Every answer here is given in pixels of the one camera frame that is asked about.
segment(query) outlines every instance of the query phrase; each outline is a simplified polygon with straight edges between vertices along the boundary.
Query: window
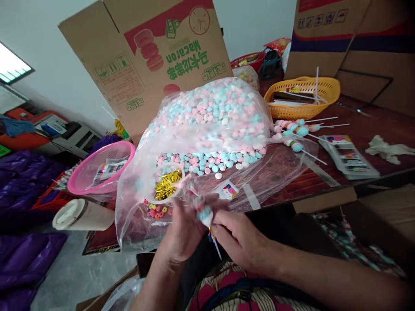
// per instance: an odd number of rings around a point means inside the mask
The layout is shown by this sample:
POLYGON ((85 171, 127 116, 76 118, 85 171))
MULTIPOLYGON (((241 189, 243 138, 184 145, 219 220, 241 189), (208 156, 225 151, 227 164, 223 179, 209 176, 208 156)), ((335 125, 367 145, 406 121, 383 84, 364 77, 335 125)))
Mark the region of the window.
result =
POLYGON ((10 85, 34 70, 0 42, 0 83, 10 85))

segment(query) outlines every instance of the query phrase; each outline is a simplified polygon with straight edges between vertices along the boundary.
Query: blue cloth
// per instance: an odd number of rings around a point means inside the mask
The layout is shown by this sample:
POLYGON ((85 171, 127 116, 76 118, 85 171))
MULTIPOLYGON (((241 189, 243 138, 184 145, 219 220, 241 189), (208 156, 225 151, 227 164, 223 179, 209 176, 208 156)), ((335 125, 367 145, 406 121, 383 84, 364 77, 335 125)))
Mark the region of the blue cloth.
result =
POLYGON ((12 138, 24 133, 35 132, 35 126, 30 121, 16 120, 5 116, 0 116, 0 121, 3 122, 6 128, 6 134, 12 138))

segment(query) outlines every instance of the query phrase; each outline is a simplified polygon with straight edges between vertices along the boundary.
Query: tiled floor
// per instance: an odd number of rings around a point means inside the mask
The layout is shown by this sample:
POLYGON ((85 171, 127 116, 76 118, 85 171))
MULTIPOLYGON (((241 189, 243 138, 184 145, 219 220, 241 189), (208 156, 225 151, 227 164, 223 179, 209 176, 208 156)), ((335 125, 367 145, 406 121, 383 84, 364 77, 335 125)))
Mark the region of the tiled floor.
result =
POLYGON ((31 311, 74 311, 77 303, 102 294, 136 265, 133 253, 81 256, 86 232, 66 233, 69 237, 40 286, 31 311))

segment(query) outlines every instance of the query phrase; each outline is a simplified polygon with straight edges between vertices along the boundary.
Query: printed macaron image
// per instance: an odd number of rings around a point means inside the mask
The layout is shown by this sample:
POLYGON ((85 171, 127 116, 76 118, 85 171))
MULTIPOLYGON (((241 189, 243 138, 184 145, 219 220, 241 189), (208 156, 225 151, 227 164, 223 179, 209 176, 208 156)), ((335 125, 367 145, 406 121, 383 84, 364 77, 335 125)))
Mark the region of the printed macaron image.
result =
POLYGON ((167 95, 170 95, 172 93, 176 93, 176 92, 180 92, 180 87, 176 84, 167 84, 163 88, 164 97, 166 97, 167 95))
POLYGON ((153 41, 154 41, 154 36, 151 30, 149 29, 143 29, 134 36, 134 42, 138 48, 142 48, 143 46, 153 41))
POLYGON ((150 69, 150 71, 153 71, 153 72, 161 69, 161 67, 163 67, 163 64, 164 64, 163 58, 159 54, 152 56, 147 61, 148 68, 150 69))
POLYGON ((141 55, 144 57, 144 59, 150 59, 152 56, 157 55, 158 53, 159 49, 157 44, 154 42, 146 44, 141 48, 141 55))

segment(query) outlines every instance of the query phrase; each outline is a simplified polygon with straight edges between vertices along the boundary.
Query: cup lid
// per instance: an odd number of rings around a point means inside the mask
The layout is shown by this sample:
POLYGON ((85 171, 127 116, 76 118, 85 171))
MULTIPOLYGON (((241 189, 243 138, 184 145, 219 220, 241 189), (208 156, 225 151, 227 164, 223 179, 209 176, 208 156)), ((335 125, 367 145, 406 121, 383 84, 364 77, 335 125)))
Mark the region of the cup lid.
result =
POLYGON ((72 226, 85 207, 84 199, 73 199, 66 203, 55 215, 52 226, 57 230, 65 230, 72 226))

